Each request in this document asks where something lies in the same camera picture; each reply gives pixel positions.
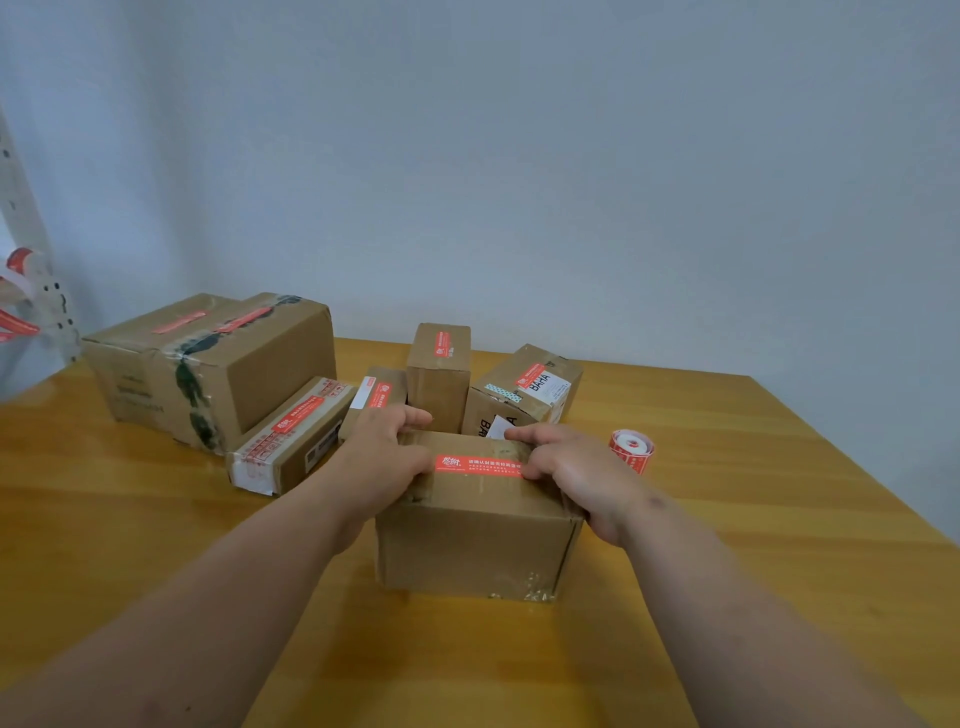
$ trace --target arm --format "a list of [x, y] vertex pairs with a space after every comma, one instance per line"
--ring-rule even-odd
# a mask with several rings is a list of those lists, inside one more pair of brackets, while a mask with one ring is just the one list
[[703, 726], [914, 728], [923, 722], [837, 645], [743, 571], [732, 552], [601, 443], [559, 425], [508, 439], [537, 447], [523, 475], [553, 475], [623, 546]]
[[431, 419], [403, 405], [367, 410], [300, 486], [0, 694], [0, 724], [240, 725], [327, 563], [429, 468], [426, 449], [399, 446], [396, 433]]

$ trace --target white wall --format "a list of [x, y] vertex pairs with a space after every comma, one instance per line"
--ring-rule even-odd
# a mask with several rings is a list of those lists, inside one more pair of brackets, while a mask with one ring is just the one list
[[0, 99], [89, 326], [273, 289], [752, 374], [960, 539], [954, 3], [63, 5], [0, 8]]

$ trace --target red and white tape roll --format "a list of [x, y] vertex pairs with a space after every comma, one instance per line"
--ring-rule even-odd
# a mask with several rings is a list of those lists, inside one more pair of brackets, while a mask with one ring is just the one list
[[654, 441], [632, 429], [618, 429], [611, 435], [610, 449], [638, 473], [643, 473], [654, 454]]

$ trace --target right hand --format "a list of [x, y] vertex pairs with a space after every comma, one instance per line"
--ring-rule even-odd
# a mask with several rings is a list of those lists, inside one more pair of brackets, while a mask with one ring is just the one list
[[504, 437], [535, 447], [523, 466], [523, 477], [553, 476], [560, 489], [589, 513], [597, 536], [623, 545], [628, 514], [647, 491], [629, 465], [599, 440], [565, 425], [511, 427]]

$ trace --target small cardboard box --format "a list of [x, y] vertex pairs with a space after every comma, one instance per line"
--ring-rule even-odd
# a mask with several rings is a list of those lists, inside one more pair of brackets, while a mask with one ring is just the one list
[[433, 415], [430, 429], [460, 432], [470, 386], [470, 327], [420, 324], [407, 357], [407, 401]]
[[282, 496], [300, 485], [336, 441], [355, 391], [335, 379], [311, 379], [246, 444], [228, 453], [230, 482], [264, 496]]
[[84, 358], [114, 420], [162, 429], [150, 361], [166, 344], [206, 326], [225, 303], [233, 299], [200, 293], [83, 338]]
[[344, 442], [349, 437], [357, 418], [365, 409], [386, 407], [388, 404], [404, 404], [406, 401], [406, 372], [387, 367], [370, 367], [357, 388], [344, 423], [340, 427], [340, 442]]
[[224, 454], [315, 376], [334, 379], [330, 309], [261, 293], [166, 344], [148, 376], [176, 440]]
[[517, 426], [559, 422], [583, 375], [576, 362], [524, 344], [470, 387], [461, 431], [486, 437], [497, 416]]
[[415, 431], [436, 470], [376, 517], [377, 580], [391, 589], [550, 601], [584, 522], [549, 479], [520, 477], [530, 449]]

